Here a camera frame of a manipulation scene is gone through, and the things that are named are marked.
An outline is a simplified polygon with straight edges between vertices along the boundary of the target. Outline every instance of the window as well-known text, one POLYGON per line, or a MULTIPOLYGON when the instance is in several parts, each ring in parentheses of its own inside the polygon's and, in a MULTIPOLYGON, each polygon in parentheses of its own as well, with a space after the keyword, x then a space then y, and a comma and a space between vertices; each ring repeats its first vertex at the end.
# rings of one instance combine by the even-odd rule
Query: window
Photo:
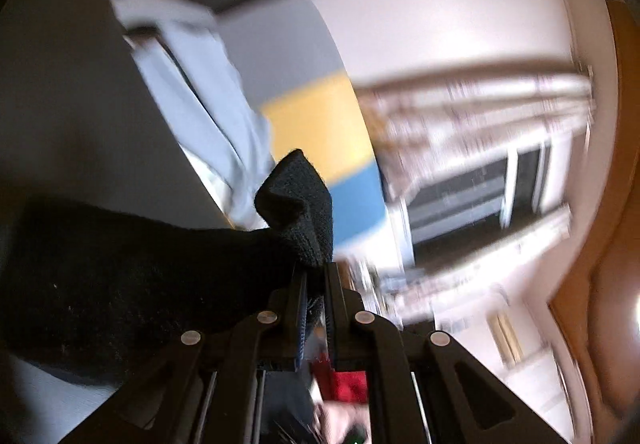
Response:
POLYGON ((549 147, 509 152, 492 162, 422 188, 407 205, 417 265, 492 243, 502 230, 538 212, 549 147))

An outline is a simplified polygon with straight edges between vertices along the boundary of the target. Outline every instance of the metal screw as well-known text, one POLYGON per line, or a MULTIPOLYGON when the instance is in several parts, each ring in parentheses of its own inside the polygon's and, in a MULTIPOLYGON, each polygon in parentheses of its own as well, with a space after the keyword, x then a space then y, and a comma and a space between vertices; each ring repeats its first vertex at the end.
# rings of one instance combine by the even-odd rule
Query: metal screw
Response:
POLYGON ((368 325, 369 323, 373 323, 376 317, 366 310, 361 310, 356 314, 356 321, 361 325, 368 325))
POLYGON ((183 345, 195 345, 200 342, 201 335, 197 330, 187 330, 180 336, 180 341, 183 345))
POLYGON ((278 319, 278 315, 270 310, 263 310, 258 314, 258 321, 263 325, 270 325, 275 323, 278 319))
POLYGON ((446 347, 451 342, 451 338, 446 332, 434 332, 431 334, 430 339, 431 343, 437 347, 446 347))

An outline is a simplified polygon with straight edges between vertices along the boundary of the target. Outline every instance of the red object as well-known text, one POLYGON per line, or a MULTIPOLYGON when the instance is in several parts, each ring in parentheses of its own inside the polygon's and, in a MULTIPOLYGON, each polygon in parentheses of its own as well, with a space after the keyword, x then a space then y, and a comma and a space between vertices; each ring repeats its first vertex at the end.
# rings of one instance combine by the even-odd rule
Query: red object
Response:
POLYGON ((323 400, 368 403, 367 376, 364 372, 336 372, 325 355, 311 363, 311 373, 318 382, 323 400))

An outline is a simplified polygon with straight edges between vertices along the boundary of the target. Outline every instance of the curtain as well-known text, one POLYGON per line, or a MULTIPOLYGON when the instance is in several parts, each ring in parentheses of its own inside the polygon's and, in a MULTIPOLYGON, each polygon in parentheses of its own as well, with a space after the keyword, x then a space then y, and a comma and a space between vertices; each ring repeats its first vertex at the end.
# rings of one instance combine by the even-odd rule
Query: curtain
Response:
POLYGON ((498 242, 449 265, 425 270, 399 290, 382 292, 379 303, 405 324, 432 318, 434 311, 446 310, 462 297, 486 293, 492 284, 539 258, 569 236, 570 223, 571 211, 564 204, 498 242))
POLYGON ((578 133, 593 113, 586 74, 521 74, 423 82, 358 93, 388 202, 425 185, 578 133))

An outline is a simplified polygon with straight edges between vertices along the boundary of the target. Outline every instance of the black bracket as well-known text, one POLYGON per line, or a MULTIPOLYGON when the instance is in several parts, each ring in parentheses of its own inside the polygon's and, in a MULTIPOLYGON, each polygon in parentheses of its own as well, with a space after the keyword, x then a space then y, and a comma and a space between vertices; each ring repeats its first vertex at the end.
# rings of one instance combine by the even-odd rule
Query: black bracket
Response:
MULTIPOLYGON (((342 289, 337 266, 325 268, 328 346, 336 370, 365 370, 373 444, 565 444, 454 338, 399 332, 364 311, 360 295, 342 289)), ((173 444, 187 416, 194 378, 208 378, 193 444, 257 444, 265 371, 300 362, 306 313, 306 275, 271 295, 268 310, 230 332, 185 332, 73 430, 63 444, 173 444), (122 416, 148 381, 170 370, 150 429, 122 416)))

